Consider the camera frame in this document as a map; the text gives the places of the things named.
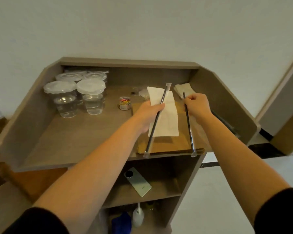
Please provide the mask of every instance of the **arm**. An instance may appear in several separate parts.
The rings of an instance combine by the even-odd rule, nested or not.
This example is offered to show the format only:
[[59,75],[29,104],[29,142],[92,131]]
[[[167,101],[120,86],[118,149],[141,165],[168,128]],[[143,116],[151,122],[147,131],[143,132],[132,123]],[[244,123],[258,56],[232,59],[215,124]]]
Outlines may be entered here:
[[235,197],[254,224],[263,204],[290,185],[211,113],[206,95],[192,94],[184,102],[203,127]]
[[53,212],[71,234],[85,233],[121,172],[139,135],[165,104],[145,102],[109,139],[61,176],[34,204]]

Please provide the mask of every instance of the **white wall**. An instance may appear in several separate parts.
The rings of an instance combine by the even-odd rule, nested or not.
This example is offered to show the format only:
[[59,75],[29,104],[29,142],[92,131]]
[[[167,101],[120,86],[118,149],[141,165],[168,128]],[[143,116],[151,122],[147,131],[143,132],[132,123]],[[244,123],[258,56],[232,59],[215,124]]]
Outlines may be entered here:
[[62,56],[195,61],[256,115],[293,61],[293,0],[0,0],[0,110]]
[[293,75],[260,119],[262,128],[275,136],[293,116]]

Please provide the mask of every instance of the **black sleeve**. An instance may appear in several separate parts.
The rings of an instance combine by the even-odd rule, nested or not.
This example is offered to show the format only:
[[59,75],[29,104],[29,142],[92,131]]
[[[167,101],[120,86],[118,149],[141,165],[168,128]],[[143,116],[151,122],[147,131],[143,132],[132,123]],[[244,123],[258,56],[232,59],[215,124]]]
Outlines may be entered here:
[[271,197],[258,211],[254,230],[260,233],[293,233],[293,188]]
[[3,234],[69,234],[62,221],[43,208],[27,209]]

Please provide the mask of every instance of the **blue cloth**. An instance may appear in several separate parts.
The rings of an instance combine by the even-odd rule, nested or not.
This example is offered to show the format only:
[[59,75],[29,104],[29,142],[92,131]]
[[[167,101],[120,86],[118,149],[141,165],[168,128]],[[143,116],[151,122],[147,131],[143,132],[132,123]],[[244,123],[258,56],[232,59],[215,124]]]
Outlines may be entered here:
[[129,234],[131,232],[131,217],[127,212],[112,219],[112,234]]

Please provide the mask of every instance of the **person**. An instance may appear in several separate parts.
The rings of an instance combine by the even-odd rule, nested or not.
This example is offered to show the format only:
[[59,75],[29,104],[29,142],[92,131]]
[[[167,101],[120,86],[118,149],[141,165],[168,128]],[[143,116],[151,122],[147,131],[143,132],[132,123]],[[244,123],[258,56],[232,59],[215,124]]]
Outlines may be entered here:
[[[293,232],[293,188],[237,139],[209,108],[204,94],[184,99],[256,233]],[[10,233],[85,233],[100,210],[141,133],[165,104],[144,102],[103,144],[64,173],[5,230]]]

